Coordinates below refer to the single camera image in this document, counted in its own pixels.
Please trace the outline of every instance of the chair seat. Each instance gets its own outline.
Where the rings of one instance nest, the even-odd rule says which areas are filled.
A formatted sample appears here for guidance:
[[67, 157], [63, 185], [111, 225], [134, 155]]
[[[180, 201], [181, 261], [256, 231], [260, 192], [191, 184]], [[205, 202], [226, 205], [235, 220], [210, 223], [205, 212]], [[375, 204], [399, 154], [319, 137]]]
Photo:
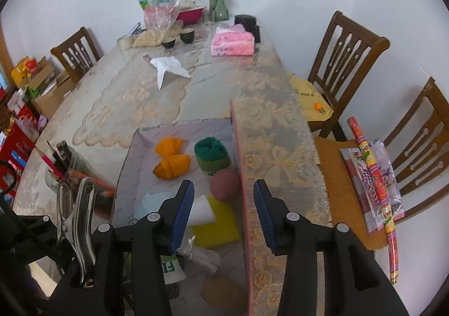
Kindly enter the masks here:
[[368, 234], [351, 176], [340, 154], [340, 149], [357, 147], [355, 140], [337, 142], [315, 137], [315, 145], [320, 156], [320, 167], [326, 182], [332, 222], [334, 224], [346, 223], [365, 247], [370, 250], [387, 246], [387, 237], [384, 230]]

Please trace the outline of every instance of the chair backrest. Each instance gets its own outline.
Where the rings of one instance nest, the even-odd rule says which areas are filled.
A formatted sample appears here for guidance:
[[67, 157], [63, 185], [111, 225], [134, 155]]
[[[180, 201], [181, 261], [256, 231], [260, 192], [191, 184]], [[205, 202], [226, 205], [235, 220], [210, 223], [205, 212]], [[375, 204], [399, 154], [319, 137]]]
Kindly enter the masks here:
[[53, 47], [51, 53], [58, 58], [70, 77], [78, 82], [86, 72], [93, 67], [93, 62], [89, 56], [82, 38], [86, 38], [93, 56], [98, 61], [100, 56], [93, 44], [92, 38], [84, 27], [69, 37], [59, 46]]
[[[318, 72], [337, 26], [342, 28], [340, 37], [338, 37], [331, 57], [326, 63], [323, 76], [319, 77]], [[389, 47], [390, 42], [385, 37], [379, 37], [369, 29], [345, 17], [342, 12], [336, 11], [334, 13], [308, 77], [308, 81], [311, 83], [316, 82], [320, 86], [326, 100], [334, 110], [334, 114], [326, 122], [326, 127], [322, 129], [328, 131], [327, 134], [320, 136], [327, 137], [371, 69], [371, 66], [373, 66], [380, 54]], [[369, 52], [363, 61], [359, 63], [362, 54], [368, 48], [370, 49]], [[337, 99], [337, 93], [357, 65], [357, 71], [341, 94], [340, 99]]]
[[[392, 166], [395, 170], [396, 180], [399, 184], [411, 175], [416, 175], [419, 169], [423, 168], [426, 164], [429, 164], [426, 168], [421, 169], [421, 173], [413, 178], [413, 180], [400, 189], [401, 196], [405, 196], [428, 183], [446, 170], [449, 164], [449, 149], [446, 151], [444, 151], [444, 149], [442, 150], [443, 146], [446, 147], [449, 143], [449, 103], [441, 90], [436, 86], [435, 80], [432, 77], [427, 81], [423, 90], [405, 114], [404, 118], [385, 139], [384, 144], [388, 148], [393, 139], [404, 129], [405, 125], [412, 119], [412, 117], [414, 117], [425, 98], [428, 99], [433, 107], [432, 114], [423, 126], [421, 126], [413, 139], [406, 145], [405, 149], [393, 161]], [[441, 132], [429, 141], [434, 130], [441, 124], [443, 125]], [[397, 173], [397, 168], [418, 151], [419, 154]], [[432, 204], [436, 203], [439, 199], [443, 198], [448, 192], [449, 184], [423, 202], [417, 204], [410, 210], [407, 210], [404, 219], [422, 212]]]
[[4, 131], [10, 126], [10, 119], [13, 114], [9, 111], [7, 104], [15, 92], [16, 89], [11, 89], [0, 102], [0, 131]]

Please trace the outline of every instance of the glass vase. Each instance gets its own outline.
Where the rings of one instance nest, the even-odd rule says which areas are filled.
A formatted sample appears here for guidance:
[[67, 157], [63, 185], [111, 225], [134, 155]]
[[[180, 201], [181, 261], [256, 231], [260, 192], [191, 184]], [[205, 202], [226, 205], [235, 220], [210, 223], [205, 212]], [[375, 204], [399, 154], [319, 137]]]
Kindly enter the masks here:
[[209, 0], [209, 19], [212, 22], [227, 21], [229, 19], [226, 0]]

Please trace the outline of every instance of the patterned tablecloth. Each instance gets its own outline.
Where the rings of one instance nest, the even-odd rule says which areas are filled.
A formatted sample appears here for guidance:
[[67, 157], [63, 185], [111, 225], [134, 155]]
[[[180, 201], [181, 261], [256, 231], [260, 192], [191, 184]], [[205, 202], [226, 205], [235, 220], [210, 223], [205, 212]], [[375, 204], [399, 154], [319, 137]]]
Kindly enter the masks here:
[[[265, 178], [273, 195], [291, 211], [314, 223], [331, 221], [318, 156], [287, 75], [262, 30], [262, 43], [251, 57], [212, 57], [216, 25], [195, 27], [195, 42], [163, 47], [114, 47], [82, 78], [42, 132], [37, 146], [49, 153], [66, 140], [106, 179], [116, 183], [137, 127], [192, 119], [233, 119], [239, 142], [246, 203], [250, 314], [275, 315], [285, 259], [266, 248], [252, 199], [255, 179]], [[175, 56], [191, 79], [166, 74], [162, 89], [149, 60]], [[56, 223], [56, 196], [44, 182], [45, 165], [33, 152], [17, 190], [18, 214], [47, 214]], [[324, 279], [319, 262], [318, 308], [323, 314]]]

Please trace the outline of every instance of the black canister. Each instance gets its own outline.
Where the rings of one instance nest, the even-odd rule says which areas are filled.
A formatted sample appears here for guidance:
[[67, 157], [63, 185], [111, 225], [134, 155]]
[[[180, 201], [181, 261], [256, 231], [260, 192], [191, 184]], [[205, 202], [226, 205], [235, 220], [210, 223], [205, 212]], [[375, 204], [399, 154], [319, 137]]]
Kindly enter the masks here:
[[238, 14], [235, 16], [234, 24], [243, 24], [245, 30], [253, 34], [254, 42], [257, 44], [260, 43], [260, 30], [257, 25], [257, 19], [254, 16], [250, 16], [249, 14]]

